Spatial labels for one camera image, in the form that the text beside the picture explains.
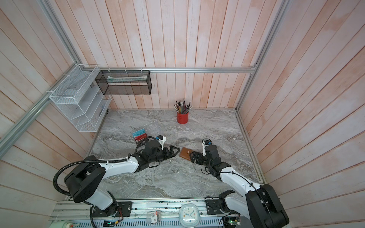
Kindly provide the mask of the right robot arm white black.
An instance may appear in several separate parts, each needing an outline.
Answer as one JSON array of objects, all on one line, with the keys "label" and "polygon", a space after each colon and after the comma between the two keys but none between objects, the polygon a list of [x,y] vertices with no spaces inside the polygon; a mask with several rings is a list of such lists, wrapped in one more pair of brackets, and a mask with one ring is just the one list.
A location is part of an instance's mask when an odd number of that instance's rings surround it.
[{"label": "right robot arm white black", "polygon": [[216,145],[206,145],[204,152],[190,152],[192,163],[204,166],[205,173],[231,186],[217,199],[205,200],[208,214],[235,212],[248,218],[255,228],[283,228],[289,217],[275,190],[269,184],[260,185],[221,160]]}]

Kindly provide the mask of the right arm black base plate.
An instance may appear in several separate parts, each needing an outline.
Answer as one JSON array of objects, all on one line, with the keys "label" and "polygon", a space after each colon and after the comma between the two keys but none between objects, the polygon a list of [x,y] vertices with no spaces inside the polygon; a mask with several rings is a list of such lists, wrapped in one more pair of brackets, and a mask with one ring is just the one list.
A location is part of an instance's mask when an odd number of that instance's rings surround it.
[{"label": "right arm black base plate", "polygon": [[206,204],[206,211],[208,215],[226,214],[228,212],[228,209],[226,209],[222,199],[207,197],[204,199],[204,202]]}]

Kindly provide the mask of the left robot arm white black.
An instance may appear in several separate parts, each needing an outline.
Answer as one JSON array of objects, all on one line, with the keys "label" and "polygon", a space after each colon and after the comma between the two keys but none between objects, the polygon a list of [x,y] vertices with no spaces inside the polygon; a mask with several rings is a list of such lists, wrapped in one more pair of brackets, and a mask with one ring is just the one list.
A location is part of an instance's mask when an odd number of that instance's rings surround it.
[{"label": "left robot arm white black", "polygon": [[84,202],[102,211],[115,211],[115,198],[111,193],[99,188],[104,179],[155,168],[161,162],[174,158],[179,152],[180,148],[172,145],[163,147],[157,139],[149,137],[142,149],[137,146],[135,153],[126,158],[99,160],[95,156],[89,156],[67,165],[65,169],[72,166],[75,168],[64,178],[64,183],[75,203]]}]

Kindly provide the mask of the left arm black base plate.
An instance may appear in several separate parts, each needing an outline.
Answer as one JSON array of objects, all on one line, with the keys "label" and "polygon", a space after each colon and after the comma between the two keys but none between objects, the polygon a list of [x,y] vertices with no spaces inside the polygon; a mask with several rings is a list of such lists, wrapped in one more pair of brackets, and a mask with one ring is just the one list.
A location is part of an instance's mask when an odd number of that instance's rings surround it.
[{"label": "left arm black base plate", "polygon": [[132,210],[132,201],[114,202],[105,210],[101,210],[94,206],[92,216],[94,218],[101,217],[129,217]]}]

